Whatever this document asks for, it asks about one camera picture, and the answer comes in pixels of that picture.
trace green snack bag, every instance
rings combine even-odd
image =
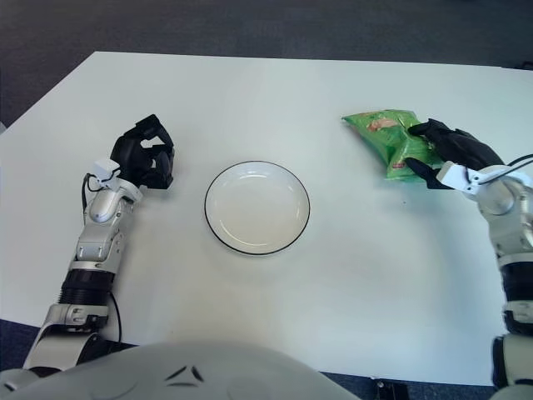
[[[421,137],[407,129],[420,121],[412,111],[383,110],[343,118],[379,153],[386,164],[387,179],[419,179],[404,161],[408,157],[438,167],[442,161]]]

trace black cable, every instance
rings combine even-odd
[[[512,167],[516,163],[519,163],[520,161],[528,160],[530,158],[533,158],[533,154],[527,154],[526,156],[518,157],[516,160],[509,162],[507,166]]]
[[[85,213],[85,208],[87,208],[87,196],[85,195],[85,187],[87,186],[87,183],[89,182],[89,178],[91,177],[90,173],[86,173],[85,177],[83,177],[83,183],[82,183],[82,213]]]
[[[472,181],[470,180],[470,174],[468,173],[468,168],[467,167],[465,167],[465,179],[466,179],[466,181],[468,182],[469,185],[472,183]]]
[[[117,171],[120,171],[120,167],[113,169],[113,170],[111,171],[111,177],[109,177],[108,179],[103,179],[103,180],[102,180],[102,183],[111,181],[111,180],[113,179],[113,177],[115,176],[115,173],[116,173]]]
[[[505,175],[507,175],[507,174],[509,174],[509,173],[512,173],[513,171],[516,171],[517,169],[523,168],[523,167],[525,167],[526,165],[531,164],[531,163],[533,163],[533,160],[530,160],[530,161],[528,161],[528,162],[524,162],[523,164],[520,164],[520,165],[517,166],[517,167],[514,167],[514,168],[511,168],[511,169],[508,169],[508,170],[505,171],[504,173],[501,173],[500,175],[495,176],[495,177],[489,179],[488,181],[480,182],[479,184],[480,184],[480,185],[486,185],[487,183],[494,182],[495,180],[500,179],[501,177],[504,177]]]
[[[83,184],[82,184],[82,213],[85,212],[85,208],[87,208],[87,195],[85,194],[85,189],[87,189],[91,193],[100,192],[103,187],[99,187],[98,189],[92,189],[91,188],[91,178],[96,178],[97,176],[92,173],[86,173],[85,177],[83,177]]]
[[[122,345],[122,320],[120,318],[120,311],[118,311],[118,303],[115,298],[115,295],[112,292],[109,292],[109,297],[113,301],[113,304],[115,306],[115,312],[117,313],[117,321],[118,321],[118,342],[115,345],[115,347],[118,347],[120,350],[120,347]]]

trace robot forearm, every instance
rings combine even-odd
[[[158,137],[162,145],[142,147]],[[172,182],[173,143],[154,115],[138,122],[117,140],[112,159],[94,164],[98,189],[83,210],[84,228],[77,241],[57,304],[47,313],[25,369],[40,376],[74,367],[102,355],[98,335],[108,320],[108,299],[118,271],[138,187],[166,189]]]
[[[474,171],[447,162],[437,176],[476,201],[489,224],[510,332],[493,343],[493,382],[498,388],[533,383],[533,188],[529,176],[509,170],[492,166]]]

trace floor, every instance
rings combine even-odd
[[[513,68],[533,60],[532,15],[531,0],[0,0],[0,121],[9,126],[95,50]],[[1,321],[0,369],[19,367],[35,334]],[[328,377],[375,396],[369,378]],[[408,387],[413,399],[493,392]]]

